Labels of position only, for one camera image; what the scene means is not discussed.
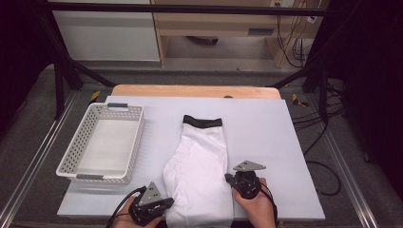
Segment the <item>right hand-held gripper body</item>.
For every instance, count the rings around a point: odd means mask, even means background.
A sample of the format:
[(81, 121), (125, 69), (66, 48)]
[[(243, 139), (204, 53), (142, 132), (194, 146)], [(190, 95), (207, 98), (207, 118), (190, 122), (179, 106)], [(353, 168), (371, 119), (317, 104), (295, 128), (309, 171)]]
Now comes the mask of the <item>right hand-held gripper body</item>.
[(256, 171), (265, 168), (265, 165), (253, 161), (242, 161), (234, 167), (234, 188), (244, 199), (251, 200), (259, 193), (261, 186)]

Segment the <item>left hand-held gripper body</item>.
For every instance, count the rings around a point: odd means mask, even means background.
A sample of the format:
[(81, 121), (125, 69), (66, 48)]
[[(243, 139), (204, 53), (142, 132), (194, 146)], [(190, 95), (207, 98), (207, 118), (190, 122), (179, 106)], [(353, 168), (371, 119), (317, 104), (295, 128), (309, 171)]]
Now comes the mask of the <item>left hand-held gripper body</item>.
[(165, 210), (161, 211), (160, 206), (166, 204), (163, 203), (164, 198), (154, 181), (141, 187), (137, 193), (139, 196), (134, 199), (128, 212), (136, 224), (146, 226), (153, 219), (163, 215)]

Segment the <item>white shorts with black waistband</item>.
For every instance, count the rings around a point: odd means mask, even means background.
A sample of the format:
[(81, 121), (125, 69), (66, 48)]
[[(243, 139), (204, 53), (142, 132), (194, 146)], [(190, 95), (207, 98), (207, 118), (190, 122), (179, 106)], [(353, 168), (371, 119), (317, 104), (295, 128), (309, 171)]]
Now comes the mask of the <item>white shorts with black waistband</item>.
[(163, 169), (167, 196), (174, 200), (166, 211), (168, 228), (229, 228), (233, 198), (224, 175), (228, 168), (222, 120), (185, 115), (176, 151)]

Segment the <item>white perforated plastic basket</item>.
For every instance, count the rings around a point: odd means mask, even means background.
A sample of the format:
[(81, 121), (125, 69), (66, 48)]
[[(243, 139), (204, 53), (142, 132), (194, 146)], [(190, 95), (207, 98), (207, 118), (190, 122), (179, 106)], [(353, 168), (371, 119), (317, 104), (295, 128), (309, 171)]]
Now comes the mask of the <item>white perforated plastic basket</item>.
[(76, 182), (130, 183), (143, 130), (141, 106), (90, 104), (56, 174)]

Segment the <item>person's left hand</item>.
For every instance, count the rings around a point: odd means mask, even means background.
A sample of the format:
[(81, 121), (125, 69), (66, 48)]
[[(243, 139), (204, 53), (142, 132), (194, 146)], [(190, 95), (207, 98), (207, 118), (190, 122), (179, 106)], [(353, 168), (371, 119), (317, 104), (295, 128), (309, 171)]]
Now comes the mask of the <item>person's left hand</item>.
[(156, 228), (157, 225), (162, 221), (162, 218), (158, 217), (147, 223), (146, 226), (136, 224), (132, 220), (131, 216), (128, 214), (128, 210), (130, 209), (130, 205), (132, 204), (134, 199), (135, 197), (130, 197), (126, 201), (125, 205), (115, 217), (112, 228)]

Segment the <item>person's right hand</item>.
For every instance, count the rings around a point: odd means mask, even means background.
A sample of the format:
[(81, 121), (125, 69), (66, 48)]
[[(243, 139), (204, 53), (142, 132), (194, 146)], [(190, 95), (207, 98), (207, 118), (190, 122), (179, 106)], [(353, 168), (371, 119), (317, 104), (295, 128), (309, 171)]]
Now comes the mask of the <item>person's right hand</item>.
[(253, 199), (244, 199), (236, 189), (232, 189), (235, 201), (243, 208), (254, 228), (276, 228), (273, 203), (266, 197), (266, 178), (259, 179), (261, 192)]

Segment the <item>wooden table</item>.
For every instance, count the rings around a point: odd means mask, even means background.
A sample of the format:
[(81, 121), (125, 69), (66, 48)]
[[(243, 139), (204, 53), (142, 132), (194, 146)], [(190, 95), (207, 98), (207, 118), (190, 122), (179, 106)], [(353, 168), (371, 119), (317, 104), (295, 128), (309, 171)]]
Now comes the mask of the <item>wooden table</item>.
[(112, 96), (198, 97), (234, 99), (275, 99), (280, 93), (273, 87), (215, 85), (116, 85)]

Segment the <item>black metal stand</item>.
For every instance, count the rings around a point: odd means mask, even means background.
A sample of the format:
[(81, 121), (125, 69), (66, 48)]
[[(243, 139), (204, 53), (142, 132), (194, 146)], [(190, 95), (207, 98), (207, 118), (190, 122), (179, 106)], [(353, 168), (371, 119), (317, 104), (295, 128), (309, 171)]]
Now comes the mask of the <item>black metal stand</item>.
[(302, 85), (302, 91), (304, 93), (312, 93), (316, 88), (319, 89), (319, 117), (323, 122), (328, 123), (328, 113), (326, 110), (328, 69), (325, 65), (310, 64), (305, 66), (299, 71), (293, 73), (291, 76), (274, 83), (271, 85), (271, 87), (279, 89), (301, 77), (305, 78), (305, 81)]
[(55, 119), (58, 119), (65, 109), (64, 82), (67, 82), (73, 90), (80, 90), (83, 87), (84, 83), (79, 76), (79, 72), (104, 86), (114, 87), (116, 85), (69, 56), (61, 32), (49, 9), (37, 9), (35, 15), (40, 26), (40, 34), (43, 35), (43, 40), (46, 42), (45, 46), (48, 49), (48, 54), (53, 61), (55, 70)]

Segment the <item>black object under desk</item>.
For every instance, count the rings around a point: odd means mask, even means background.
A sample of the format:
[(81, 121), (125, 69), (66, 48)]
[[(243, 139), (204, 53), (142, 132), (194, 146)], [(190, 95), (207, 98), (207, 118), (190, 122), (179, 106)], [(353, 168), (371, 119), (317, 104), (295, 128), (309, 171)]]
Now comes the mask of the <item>black object under desk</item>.
[(209, 38), (201, 38), (201, 37), (195, 37), (195, 36), (187, 36), (187, 39), (196, 44), (196, 45), (200, 45), (200, 46), (214, 46), (218, 43), (219, 39), (218, 38), (214, 38), (214, 39), (209, 39)]

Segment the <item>grey label plate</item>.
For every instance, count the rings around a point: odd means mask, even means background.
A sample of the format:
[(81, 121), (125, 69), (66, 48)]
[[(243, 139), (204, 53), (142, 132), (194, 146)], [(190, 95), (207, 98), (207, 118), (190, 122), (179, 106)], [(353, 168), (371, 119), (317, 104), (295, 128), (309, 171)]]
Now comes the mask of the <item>grey label plate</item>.
[(274, 33), (272, 28), (249, 28), (249, 36), (271, 36)]

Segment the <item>light wooden desk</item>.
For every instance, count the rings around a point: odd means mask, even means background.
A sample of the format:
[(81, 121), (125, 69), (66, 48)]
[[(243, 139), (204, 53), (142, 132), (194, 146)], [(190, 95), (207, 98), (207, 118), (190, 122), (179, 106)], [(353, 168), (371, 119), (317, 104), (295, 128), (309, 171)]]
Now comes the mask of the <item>light wooden desk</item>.
[[(260, 8), (321, 9), (331, 0), (150, 0), (153, 5), (238, 6)], [(291, 48), (297, 39), (314, 40), (322, 19), (316, 16), (276, 16), (243, 14), (156, 13), (158, 34), (161, 36), (248, 37), (249, 28), (273, 29), (266, 39), (276, 67), (291, 58)]]

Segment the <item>black curtain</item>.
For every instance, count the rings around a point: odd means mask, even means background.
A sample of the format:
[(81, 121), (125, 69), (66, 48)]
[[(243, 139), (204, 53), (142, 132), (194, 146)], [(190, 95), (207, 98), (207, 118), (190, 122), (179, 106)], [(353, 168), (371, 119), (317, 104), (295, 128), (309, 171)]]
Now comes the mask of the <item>black curtain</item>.
[(0, 132), (9, 127), (39, 74), (51, 64), (20, 3), (0, 0)]
[(317, 34), (370, 158), (403, 199), (403, 0), (330, 0)]

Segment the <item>black metal crossbar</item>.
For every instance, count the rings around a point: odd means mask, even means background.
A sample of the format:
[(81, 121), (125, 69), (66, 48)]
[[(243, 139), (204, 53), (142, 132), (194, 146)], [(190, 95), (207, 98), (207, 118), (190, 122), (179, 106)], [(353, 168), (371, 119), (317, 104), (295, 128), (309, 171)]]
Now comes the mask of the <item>black metal crossbar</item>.
[(156, 13), (199, 13), (199, 14), (243, 14), (243, 15), (285, 15), (324, 16), (326, 9), (260, 8), (238, 6), (202, 5), (148, 5), (148, 4), (107, 4), (49, 2), (52, 10), (103, 11), (103, 12), (156, 12)]

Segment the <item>white cabinet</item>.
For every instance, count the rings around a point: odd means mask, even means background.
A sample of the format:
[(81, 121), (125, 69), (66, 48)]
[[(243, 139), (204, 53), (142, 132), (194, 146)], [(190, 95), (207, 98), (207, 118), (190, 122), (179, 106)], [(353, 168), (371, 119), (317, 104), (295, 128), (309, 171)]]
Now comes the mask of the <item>white cabinet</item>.
[(151, 13), (55, 10), (53, 15), (75, 60), (160, 60)]

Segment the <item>aluminium floor rail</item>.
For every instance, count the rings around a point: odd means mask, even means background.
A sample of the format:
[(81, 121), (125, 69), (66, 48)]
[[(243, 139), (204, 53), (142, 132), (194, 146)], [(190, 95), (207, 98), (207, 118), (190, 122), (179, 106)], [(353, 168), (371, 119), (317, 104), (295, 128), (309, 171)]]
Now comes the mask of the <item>aluminium floor rail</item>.
[(33, 159), (31, 160), (26, 172), (17, 184), (12, 195), (10, 196), (5, 208), (0, 214), (0, 228), (9, 228), (20, 205), (25, 199), (33, 181), (35, 180), (43, 162), (45, 161), (51, 147), (57, 139), (60, 130), (64, 126), (67, 116), (73, 107), (78, 91), (73, 90), (68, 93), (67, 100), (64, 102), (65, 109), (57, 120), (54, 120), (47, 135), (43, 139), (41, 145), (37, 149)]
[(355, 209), (355, 213), (360, 220), (363, 228), (378, 228), (374, 214), (366, 201), (355, 176), (345, 161), (342, 151), (336, 143), (336, 139), (330, 127), (324, 132), (326, 143), (329, 147), (330, 154), (335, 163), (336, 169), (339, 172), (344, 188), (350, 198), (350, 201)]

